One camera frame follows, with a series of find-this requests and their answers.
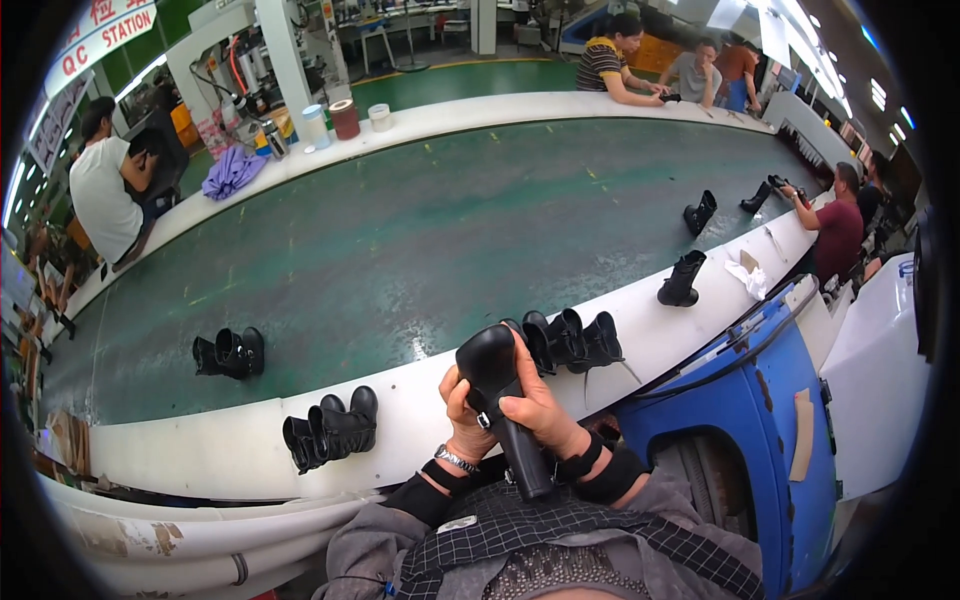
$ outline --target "woman in striped shirt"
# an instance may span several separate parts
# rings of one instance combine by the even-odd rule
[[[643,38],[640,21],[628,14],[617,14],[608,17],[605,31],[587,42],[587,50],[577,66],[577,89],[606,91],[617,103],[633,107],[662,107],[660,93],[666,87],[635,77],[627,66],[625,55],[636,52]],[[627,87],[645,89],[654,95],[634,94]]]

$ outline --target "green floor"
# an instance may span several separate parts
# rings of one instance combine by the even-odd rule
[[[776,217],[737,203],[768,173],[816,192],[771,135],[588,119],[460,132],[314,172],[186,232],[60,336],[44,410],[101,424],[291,396],[459,346],[485,324],[559,310]],[[696,240],[681,218],[704,189]],[[194,336],[256,325],[267,370],[198,377]]]
[[[392,75],[355,84],[353,100],[361,115],[375,104],[387,103],[391,110],[404,110],[448,100],[532,91],[571,91],[577,65],[553,60],[497,60],[473,64],[452,64],[419,73]],[[656,81],[656,73],[635,71],[643,79]],[[180,181],[183,197],[201,188],[213,166],[209,152],[190,159]]]

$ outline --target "gray cardigan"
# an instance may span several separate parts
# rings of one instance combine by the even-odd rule
[[[646,485],[627,510],[656,513],[699,534],[737,558],[757,576],[762,573],[760,548],[715,525],[709,525],[693,510],[689,484],[655,468]],[[331,583],[317,589],[311,600],[374,600],[383,598],[383,586],[341,575],[391,581],[399,588],[400,566],[406,553],[429,533],[425,523],[401,511],[378,504],[363,507],[330,540],[326,572]],[[653,600],[681,598],[724,598],[735,596],[713,582],[702,579],[685,566],[673,563],[654,550],[646,540],[615,529],[603,529],[560,538],[552,543],[567,546],[602,544],[617,570],[641,579]],[[480,600],[487,583],[496,577],[507,557],[496,557],[457,567],[444,577],[440,600]],[[625,592],[623,598],[633,598]]]

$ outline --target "maroon shirt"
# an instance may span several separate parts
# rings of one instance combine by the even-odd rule
[[[840,283],[844,283],[860,256],[863,239],[860,209],[856,203],[836,200],[817,211],[817,220],[820,221],[820,236],[813,254],[817,278],[823,285],[839,274]]]

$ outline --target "man in maroon shirt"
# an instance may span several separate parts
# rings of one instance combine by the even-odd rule
[[[800,223],[808,231],[820,231],[813,246],[815,275],[823,286],[834,275],[843,284],[850,278],[850,269],[860,256],[863,238],[863,217],[856,205],[860,177],[848,162],[837,163],[833,172],[833,194],[836,200],[820,210],[807,208],[790,185],[780,189],[793,200]]]

